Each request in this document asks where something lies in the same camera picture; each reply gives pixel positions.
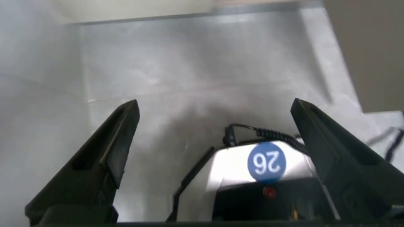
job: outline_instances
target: gray floor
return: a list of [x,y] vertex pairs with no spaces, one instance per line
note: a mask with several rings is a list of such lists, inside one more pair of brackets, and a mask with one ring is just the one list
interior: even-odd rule
[[140,105],[120,221],[163,221],[181,178],[229,123],[297,133],[296,97],[363,141],[403,125],[398,112],[361,112],[321,8],[85,25],[81,37],[93,131],[121,103]]

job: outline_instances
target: number 26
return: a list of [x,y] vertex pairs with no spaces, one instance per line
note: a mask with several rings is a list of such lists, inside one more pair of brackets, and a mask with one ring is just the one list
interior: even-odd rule
[[279,165],[276,165],[275,167],[273,166],[273,163],[279,157],[279,151],[269,151],[266,153],[266,156],[269,158],[268,162],[266,162],[266,157],[263,153],[257,153],[252,158],[254,166],[256,167],[255,172],[258,175],[263,175],[264,173],[266,173],[267,168],[272,173],[277,173],[280,170]]

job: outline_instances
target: blue circular label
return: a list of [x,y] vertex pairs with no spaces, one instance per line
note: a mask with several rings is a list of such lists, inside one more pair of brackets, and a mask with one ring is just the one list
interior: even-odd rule
[[286,169],[285,154],[273,143],[260,143],[250,152],[247,166],[256,181],[276,182]]

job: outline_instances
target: red light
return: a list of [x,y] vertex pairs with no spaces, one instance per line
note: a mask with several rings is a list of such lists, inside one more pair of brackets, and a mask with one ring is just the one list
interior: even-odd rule
[[269,199],[276,198],[276,190],[273,187],[264,187],[263,193]]

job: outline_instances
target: black cable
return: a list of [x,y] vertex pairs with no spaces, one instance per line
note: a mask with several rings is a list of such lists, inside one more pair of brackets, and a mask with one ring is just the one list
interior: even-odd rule
[[390,147],[387,149],[386,156],[384,157],[384,159],[386,161],[391,163],[391,161],[393,160],[394,153],[396,152],[397,148],[401,144],[403,138],[404,138],[404,130],[400,129],[400,132],[398,133],[396,139],[390,145]]
[[290,136],[288,134],[274,131],[271,129],[261,129],[261,128],[256,128],[250,125],[244,125],[244,124],[230,124],[228,127],[225,129],[225,137],[223,138],[223,142],[227,146],[236,146],[237,141],[235,140],[235,133],[234,133],[234,127],[242,127],[245,129],[250,129],[256,131],[256,135],[258,137],[265,138],[269,141],[282,141],[287,143],[289,146],[293,147],[294,149],[300,151],[301,153],[307,154],[307,149],[304,146],[304,144],[301,144],[294,138],[293,136]]

